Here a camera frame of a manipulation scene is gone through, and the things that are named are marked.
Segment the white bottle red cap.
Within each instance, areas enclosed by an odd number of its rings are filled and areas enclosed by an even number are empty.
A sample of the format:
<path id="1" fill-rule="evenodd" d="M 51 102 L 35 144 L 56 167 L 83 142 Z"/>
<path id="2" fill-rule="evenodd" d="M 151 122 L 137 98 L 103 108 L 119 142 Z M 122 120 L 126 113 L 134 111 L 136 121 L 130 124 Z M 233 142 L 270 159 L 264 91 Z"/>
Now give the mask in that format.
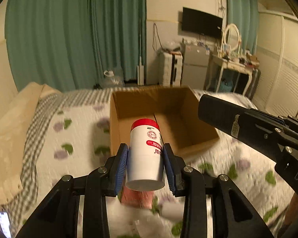
<path id="1" fill-rule="evenodd" d="M 156 121 L 136 120 L 131 126 L 125 185 L 134 191 L 156 191 L 165 186 L 163 142 Z"/>

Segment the white suitcase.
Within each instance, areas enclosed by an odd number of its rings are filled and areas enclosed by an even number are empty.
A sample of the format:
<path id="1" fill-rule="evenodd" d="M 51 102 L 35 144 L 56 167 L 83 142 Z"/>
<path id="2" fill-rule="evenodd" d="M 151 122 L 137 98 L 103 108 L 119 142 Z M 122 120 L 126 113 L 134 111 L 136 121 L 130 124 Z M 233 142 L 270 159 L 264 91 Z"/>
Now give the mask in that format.
<path id="1" fill-rule="evenodd" d="M 159 54 L 158 81 L 162 86 L 180 86 L 183 57 L 180 52 L 162 52 Z"/>

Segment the brown cardboard box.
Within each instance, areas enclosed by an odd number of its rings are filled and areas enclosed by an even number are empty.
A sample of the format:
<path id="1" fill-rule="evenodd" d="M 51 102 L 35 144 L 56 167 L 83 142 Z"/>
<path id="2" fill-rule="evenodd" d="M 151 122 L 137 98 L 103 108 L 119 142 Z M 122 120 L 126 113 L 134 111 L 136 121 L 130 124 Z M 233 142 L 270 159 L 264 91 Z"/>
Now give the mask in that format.
<path id="1" fill-rule="evenodd" d="M 199 99 L 188 87 L 149 86 L 114 91 L 110 98 L 110 152 L 130 143 L 132 124 L 155 120 L 164 143 L 185 160 L 201 155 L 219 141 L 214 127 L 198 117 Z"/>

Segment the floral white quilt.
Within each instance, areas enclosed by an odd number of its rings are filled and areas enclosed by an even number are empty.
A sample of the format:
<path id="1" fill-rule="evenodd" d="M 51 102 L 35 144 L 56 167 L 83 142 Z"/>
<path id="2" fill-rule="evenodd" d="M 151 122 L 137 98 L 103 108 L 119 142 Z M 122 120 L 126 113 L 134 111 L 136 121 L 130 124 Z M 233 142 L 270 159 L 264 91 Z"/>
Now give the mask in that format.
<path id="1" fill-rule="evenodd" d="M 73 91 L 39 102 L 27 132 L 23 191 L 6 206 L 12 236 L 63 175 L 80 177 L 105 164 L 110 156 L 111 94 L 111 89 Z M 293 190 L 271 160 L 227 134 L 218 136 L 209 149 L 190 157 L 189 164 L 200 172 L 228 174 L 277 234 Z M 172 216 L 184 200 L 174 198 L 168 187 L 142 196 L 137 206 L 122 201 L 121 195 L 109 199 L 110 213 L 119 214 L 109 219 L 113 237 L 142 236 L 143 227 L 153 237 L 180 235 L 180 222 Z"/>

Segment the green curtain left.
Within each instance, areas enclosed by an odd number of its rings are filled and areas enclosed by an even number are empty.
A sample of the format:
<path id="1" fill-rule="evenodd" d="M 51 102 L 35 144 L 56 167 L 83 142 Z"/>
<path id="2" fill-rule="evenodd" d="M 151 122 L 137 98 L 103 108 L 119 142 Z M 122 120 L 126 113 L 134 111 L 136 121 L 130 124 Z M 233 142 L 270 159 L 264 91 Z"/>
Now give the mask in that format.
<path id="1" fill-rule="evenodd" d="M 135 80 L 146 59 L 146 0 L 8 0 L 5 37 L 18 90 L 90 89 L 107 70 Z"/>

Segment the pink package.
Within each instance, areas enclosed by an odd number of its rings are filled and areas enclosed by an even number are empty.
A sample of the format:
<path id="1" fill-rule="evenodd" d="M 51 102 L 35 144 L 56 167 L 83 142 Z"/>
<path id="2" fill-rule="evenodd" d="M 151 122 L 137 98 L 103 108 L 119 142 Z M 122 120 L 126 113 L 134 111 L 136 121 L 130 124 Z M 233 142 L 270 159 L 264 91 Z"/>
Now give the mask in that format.
<path id="1" fill-rule="evenodd" d="M 118 199 L 121 204 L 134 208 L 151 209 L 154 197 L 153 191 L 134 191 L 126 186 L 123 186 Z"/>

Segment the beige pillow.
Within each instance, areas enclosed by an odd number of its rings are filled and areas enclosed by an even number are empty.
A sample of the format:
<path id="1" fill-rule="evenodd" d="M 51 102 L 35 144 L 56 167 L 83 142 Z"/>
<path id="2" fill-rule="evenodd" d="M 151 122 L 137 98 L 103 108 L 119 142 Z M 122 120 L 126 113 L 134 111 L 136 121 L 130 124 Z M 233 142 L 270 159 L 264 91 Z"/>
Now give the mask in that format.
<path id="1" fill-rule="evenodd" d="M 26 133 L 40 98 L 60 93 L 47 84 L 28 84 L 8 106 L 0 119 L 0 205 L 10 202 L 20 191 Z"/>

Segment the white flat mop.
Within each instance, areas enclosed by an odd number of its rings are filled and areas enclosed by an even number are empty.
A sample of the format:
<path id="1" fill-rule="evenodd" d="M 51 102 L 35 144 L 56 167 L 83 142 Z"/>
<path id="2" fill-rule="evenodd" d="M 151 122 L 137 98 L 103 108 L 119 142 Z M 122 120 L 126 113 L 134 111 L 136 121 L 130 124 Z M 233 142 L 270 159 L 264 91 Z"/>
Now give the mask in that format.
<path id="1" fill-rule="evenodd" d="M 138 66 L 137 66 L 137 81 L 138 86 L 144 85 L 144 66 L 142 65 L 142 40 L 141 40 L 141 19 L 139 19 L 139 60 L 138 60 Z"/>

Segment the smartphone with lit screen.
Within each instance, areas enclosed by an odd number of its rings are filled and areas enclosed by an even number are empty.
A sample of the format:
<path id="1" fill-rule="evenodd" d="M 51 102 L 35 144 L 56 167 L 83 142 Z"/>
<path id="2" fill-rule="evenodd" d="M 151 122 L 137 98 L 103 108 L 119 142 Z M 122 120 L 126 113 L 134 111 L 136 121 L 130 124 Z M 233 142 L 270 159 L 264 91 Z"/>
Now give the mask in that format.
<path id="1" fill-rule="evenodd" d="M 11 238 L 12 235 L 10 231 L 10 220 L 7 212 L 0 212 L 0 226 L 6 238 Z"/>

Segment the silver mini fridge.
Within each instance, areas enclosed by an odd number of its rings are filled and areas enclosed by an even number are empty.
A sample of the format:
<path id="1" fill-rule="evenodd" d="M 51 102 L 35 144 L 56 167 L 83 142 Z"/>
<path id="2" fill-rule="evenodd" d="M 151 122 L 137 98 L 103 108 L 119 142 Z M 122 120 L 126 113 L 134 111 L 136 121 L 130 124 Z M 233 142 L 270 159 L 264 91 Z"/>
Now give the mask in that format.
<path id="1" fill-rule="evenodd" d="M 210 51 L 205 46 L 185 45 L 181 85 L 203 90 L 209 58 Z"/>

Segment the green curtain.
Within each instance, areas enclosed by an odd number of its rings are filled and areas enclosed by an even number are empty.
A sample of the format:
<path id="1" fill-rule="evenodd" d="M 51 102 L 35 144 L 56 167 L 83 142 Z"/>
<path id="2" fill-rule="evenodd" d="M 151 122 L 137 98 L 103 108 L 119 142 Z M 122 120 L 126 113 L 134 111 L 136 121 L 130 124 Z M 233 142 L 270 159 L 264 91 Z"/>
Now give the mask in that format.
<path id="1" fill-rule="evenodd" d="M 235 24 L 242 38 L 241 49 L 256 51 L 259 20 L 258 0 L 227 0 L 227 23 Z"/>
<path id="2" fill-rule="evenodd" d="M 107 70 L 135 80 L 146 59 L 146 0 L 8 0 L 5 37 L 18 90 L 90 89 Z"/>

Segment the black wall television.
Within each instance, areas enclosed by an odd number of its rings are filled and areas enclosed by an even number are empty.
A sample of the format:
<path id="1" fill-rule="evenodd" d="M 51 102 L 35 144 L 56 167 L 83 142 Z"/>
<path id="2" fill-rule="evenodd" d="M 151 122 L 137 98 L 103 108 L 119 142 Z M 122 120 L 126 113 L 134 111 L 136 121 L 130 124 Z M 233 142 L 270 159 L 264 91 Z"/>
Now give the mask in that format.
<path id="1" fill-rule="evenodd" d="M 223 19 L 212 14 L 183 7 L 181 29 L 216 39 L 222 37 Z"/>

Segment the white dressing table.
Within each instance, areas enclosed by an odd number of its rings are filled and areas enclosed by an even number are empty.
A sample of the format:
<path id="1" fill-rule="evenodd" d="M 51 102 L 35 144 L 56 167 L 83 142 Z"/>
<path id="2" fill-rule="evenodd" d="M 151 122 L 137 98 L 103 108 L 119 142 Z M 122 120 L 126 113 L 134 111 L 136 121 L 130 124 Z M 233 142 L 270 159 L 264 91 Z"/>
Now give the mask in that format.
<path id="1" fill-rule="evenodd" d="M 230 77 L 232 82 L 232 92 L 237 91 L 242 75 L 245 75 L 247 80 L 242 89 L 242 95 L 252 99 L 255 95 L 261 72 L 258 68 L 253 66 L 244 65 L 231 60 L 221 58 L 214 53 L 211 53 L 209 59 L 209 66 L 207 71 L 207 78 L 205 88 L 206 90 L 213 90 L 214 92 L 220 91 L 222 81 L 225 79 L 224 74 L 228 72 L 230 75 L 237 74 L 236 77 Z"/>

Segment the white louvered wardrobe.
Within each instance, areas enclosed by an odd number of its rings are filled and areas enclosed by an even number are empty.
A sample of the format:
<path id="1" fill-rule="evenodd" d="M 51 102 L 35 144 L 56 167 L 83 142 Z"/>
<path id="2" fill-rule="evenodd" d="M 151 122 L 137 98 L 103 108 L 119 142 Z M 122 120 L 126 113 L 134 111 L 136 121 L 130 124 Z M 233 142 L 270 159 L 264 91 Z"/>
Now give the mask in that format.
<path id="1" fill-rule="evenodd" d="M 298 20 L 260 12 L 255 56 L 261 76 L 253 103 L 270 114 L 298 118 Z"/>

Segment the oval vanity mirror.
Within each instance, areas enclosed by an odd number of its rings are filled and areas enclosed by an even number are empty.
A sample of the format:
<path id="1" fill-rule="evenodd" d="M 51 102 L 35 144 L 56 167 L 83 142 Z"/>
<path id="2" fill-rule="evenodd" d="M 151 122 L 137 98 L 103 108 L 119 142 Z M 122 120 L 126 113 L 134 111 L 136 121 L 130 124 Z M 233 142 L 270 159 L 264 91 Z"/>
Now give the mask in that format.
<path id="1" fill-rule="evenodd" d="M 239 51 L 241 44 L 242 36 L 238 27 L 233 23 L 228 24 L 222 35 L 222 49 L 224 51 L 237 52 Z"/>

